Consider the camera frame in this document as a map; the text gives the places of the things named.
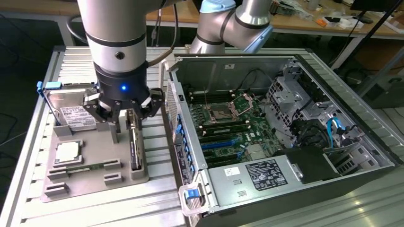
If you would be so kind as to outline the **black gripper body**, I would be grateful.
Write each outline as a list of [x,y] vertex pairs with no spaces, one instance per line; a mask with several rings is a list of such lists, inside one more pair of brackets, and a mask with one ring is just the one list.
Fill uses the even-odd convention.
[[95,71],[100,88],[100,100],[105,104],[113,101],[131,101],[143,103],[149,96],[147,86],[145,61],[136,69],[128,72],[107,72],[95,64]]

